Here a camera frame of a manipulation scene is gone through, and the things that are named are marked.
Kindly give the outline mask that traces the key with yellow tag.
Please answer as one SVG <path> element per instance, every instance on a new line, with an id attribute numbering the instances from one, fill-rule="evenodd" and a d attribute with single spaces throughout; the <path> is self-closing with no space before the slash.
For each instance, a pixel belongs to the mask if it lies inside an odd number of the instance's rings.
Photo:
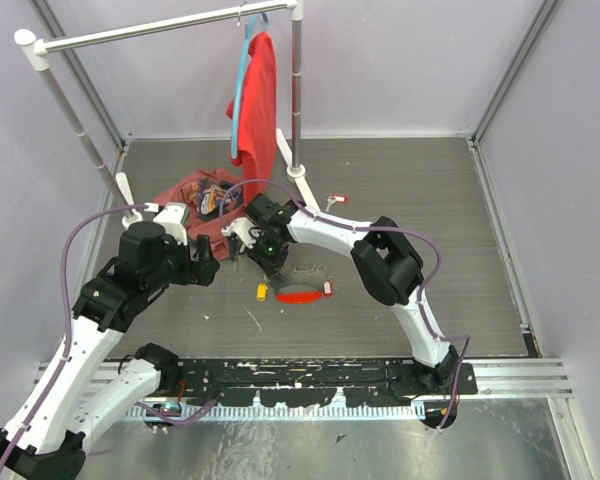
<path id="1" fill-rule="evenodd" d="M 269 287 L 266 283 L 259 283 L 256 289 L 256 299 L 263 302 L 267 299 Z"/>

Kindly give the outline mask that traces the key with red tag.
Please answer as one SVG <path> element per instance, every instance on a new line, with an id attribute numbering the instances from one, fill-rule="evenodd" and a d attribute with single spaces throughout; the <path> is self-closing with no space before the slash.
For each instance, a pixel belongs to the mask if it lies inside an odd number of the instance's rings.
<path id="1" fill-rule="evenodd" d="M 323 285 L 323 295 L 326 298 L 333 296 L 333 284 L 330 280 L 326 280 Z"/>

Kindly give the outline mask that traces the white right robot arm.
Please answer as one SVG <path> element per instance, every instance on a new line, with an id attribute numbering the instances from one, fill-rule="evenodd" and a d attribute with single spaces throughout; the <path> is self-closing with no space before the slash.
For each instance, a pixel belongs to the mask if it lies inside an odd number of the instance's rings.
<path id="1" fill-rule="evenodd" d="M 266 274 L 284 265 L 291 243 L 318 246 L 353 261 L 366 292 L 388 307 L 407 336 L 424 390 L 439 394 L 458 375 L 461 355 L 439 328 L 424 291 L 424 261 L 390 218 L 355 222 L 289 201 L 280 205 L 260 194 L 246 207 L 260 230 L 248 255 Z"/>

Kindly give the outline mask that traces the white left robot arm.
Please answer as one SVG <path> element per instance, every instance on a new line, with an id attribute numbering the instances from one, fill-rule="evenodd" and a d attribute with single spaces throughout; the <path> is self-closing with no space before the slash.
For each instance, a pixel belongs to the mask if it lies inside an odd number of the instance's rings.
<path id="1" fill-rule="evenodd" d="M 74 479 L 93 446 L 148 395 L 168 396 L 183 383 L 179 357 L 154 343 L 89 400 L 83 398 L 101 363 L 132 322 L 171 285 L 208 286 L 219 269 L 208 236 L 190 242 L 182 203 L 146 203 L 120 237 L 117 256 L 63 304 L 65 334 L 39 383 L 0 428 L 0 478 Z"/>

